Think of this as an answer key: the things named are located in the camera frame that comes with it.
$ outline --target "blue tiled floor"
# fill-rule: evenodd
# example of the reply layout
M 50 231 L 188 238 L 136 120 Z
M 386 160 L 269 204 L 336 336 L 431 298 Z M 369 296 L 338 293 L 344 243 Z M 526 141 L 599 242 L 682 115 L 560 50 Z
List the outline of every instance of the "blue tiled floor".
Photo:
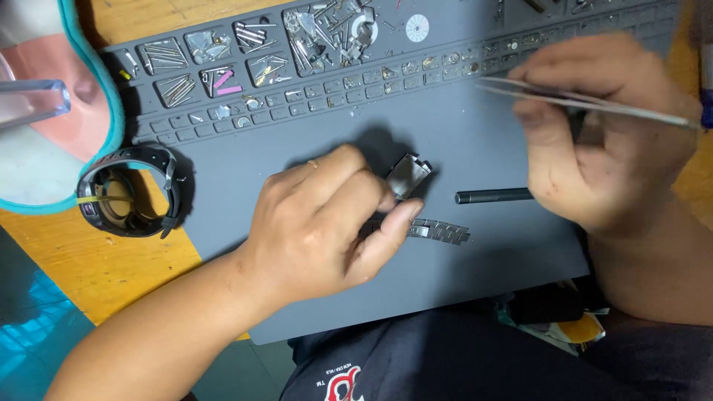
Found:
M 92 323 L 0 228 L 0 400 L 41 400 Z M 286 342 L 234 342 L 193 388 L 200 401 L 277 400 L 294 369 Z

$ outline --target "wooden table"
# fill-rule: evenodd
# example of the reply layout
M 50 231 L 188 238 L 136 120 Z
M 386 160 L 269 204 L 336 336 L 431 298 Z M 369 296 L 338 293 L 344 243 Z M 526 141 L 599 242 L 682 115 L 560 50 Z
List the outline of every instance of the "wooden table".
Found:
M 95 48 L 172 31 L 284 0 L 76 0 L 89 41 Z M 687 32 L 692 0 L 670 56 L 672 75 L 691 93 L 699 88 L 698 53 Z M 147 178 L 157 210 L 166 204 Z M 713 228 L 713 137 L 705 136 L 675 190 Z M 195 268 L 198 253 L 181 228 L 168 238 L 117 238 L 90 227 L 78 209 L 47 216 L 0 210 L 0 225 L 96 325 L 151 290 Z

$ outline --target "pink object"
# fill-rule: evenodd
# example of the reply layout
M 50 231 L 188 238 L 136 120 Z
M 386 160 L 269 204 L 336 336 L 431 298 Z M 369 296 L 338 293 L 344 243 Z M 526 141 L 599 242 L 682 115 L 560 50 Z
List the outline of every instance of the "pink object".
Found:
M 229 88 L 218 89 L 216 93 L 219 95 L 227 95 L 229 93 L 236 93 L 236 92 L 242 92 L 242 86 L 231 86 Z
M 89 161 L 109 132 L 109 107 L 94 75 L 64 34 L 54 34 L 0 49 L 15 79 L 61 79 L 71 110 L 30 124 L 42 136 L 82 161 Z
M 221 76 L 220 79 L 217 80 L 217 81 L 213 84 L 213 88 L 218 89 L 218 88 L 219 88 L 221 85 L 223 85 L 223 84 L 227 81 L 227 79 L 230 78 L 232 75 L 233 75 L 232 70 L 229 70 L 227 73 L 224 73 L 223 76 Z

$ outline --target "black shirt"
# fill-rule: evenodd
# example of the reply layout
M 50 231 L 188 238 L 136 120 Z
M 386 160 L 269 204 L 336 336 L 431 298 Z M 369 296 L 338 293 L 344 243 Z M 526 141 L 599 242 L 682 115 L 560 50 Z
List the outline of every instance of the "black shirt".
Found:
M 440 308 L 302 338 L 282 400 L 710 400 L 713 331 L 658 325 L 575 357 Z

